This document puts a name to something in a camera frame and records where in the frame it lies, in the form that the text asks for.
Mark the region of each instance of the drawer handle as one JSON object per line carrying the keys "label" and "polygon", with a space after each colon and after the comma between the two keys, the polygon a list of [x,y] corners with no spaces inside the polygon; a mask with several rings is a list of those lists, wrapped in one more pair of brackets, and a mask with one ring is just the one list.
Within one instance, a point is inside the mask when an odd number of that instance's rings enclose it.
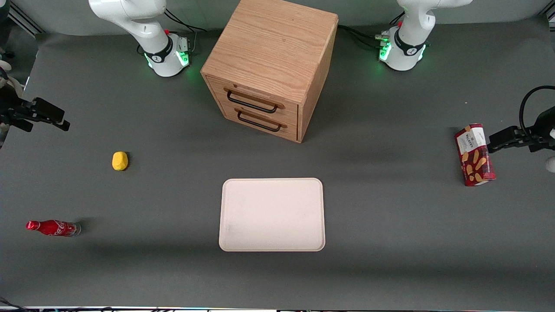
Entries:
{"label": "drawer handle", "polygon": [[281,129],[281,124],[278,124],[278,125],[277,125],[277,128],[270,128],[270,127],[265,126],[265,125],[263,125],[263,124],[259,124],[259,123],[256,123],[256,122],[253,122],[253,121],[250,121],[250,120],[248,120],[248,119],[245,119],[245,118],[241,117],[241,114],[242,114],[242,113],[243,113],[242,111],[238,111],[238,112],[237,112],[237,118],[238,118],[240,121],[242,121],[242,122],[250,123],[251,125],[255,125],[255,126],[257,126],[257,127],[260,127],[260,128],[262,128],[262,129],[266,129],[266,130],[272,131],[272,132],[278,132],[279,129]]}
{"label": "drawer handle", "polygon": [[249,104],[247,102],[243,102],[242,100],[234,99],[234,98],[231,97],[231,94],[232,94],[231,90],[229,90],[228,91],[228,100],[232,101],[233,103],[237,103],[237,104],[240,104],[240,105],[243,105],[243,106],[246,106],[246,107],[254,108],[254,109],[257,109],[257,110],[259,110],[261,112],[264,112],[264,113],[273,114],[278,109],[277,105],[275,105],[273,109],[266,109],[266,108],[263,108],[263,107],[258,107],[256,105],[252,105],[252,104]]}

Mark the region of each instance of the coca-cola bottle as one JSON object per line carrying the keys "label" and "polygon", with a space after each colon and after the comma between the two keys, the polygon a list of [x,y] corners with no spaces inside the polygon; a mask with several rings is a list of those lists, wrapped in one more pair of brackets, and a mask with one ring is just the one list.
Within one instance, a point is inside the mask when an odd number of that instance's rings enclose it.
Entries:
{"label": "coca-cola bottle", "polygon": [[81,233],[81,225],[79,223],[71,223],[59,220],[47,221],[29,221],[27,229],[39,231],[48,236],[66,236],[74,237]]}

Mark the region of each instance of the cabinet top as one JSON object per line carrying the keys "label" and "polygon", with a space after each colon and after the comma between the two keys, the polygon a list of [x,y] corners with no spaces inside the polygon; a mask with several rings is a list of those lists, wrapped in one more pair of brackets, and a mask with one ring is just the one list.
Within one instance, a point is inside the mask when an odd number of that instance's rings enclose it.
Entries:
{"label": "cabinet top", "polygon": [[303,103],[338,21],[282,0],[241,0],[201,72]]}

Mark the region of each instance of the yellow sponge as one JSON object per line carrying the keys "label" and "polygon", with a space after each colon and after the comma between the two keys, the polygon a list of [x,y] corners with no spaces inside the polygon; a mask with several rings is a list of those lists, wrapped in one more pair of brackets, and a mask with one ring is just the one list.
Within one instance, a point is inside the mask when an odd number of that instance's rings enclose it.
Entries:
{"label": "yellow sponge", "polygon": [[129,165],[129,159],[125,152],[115,152],[114,157],[112,157],[112,167],[114,170],[122,171]]}

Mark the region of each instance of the white tray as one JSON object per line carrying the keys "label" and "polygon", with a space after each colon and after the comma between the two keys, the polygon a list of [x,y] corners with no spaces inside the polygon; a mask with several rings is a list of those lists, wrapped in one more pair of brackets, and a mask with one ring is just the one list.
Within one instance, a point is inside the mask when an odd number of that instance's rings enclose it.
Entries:
{"label": "white tray", "polygon": [[224,251],[320,251],[326,244],[322,182],[230,179],[221,196]]}

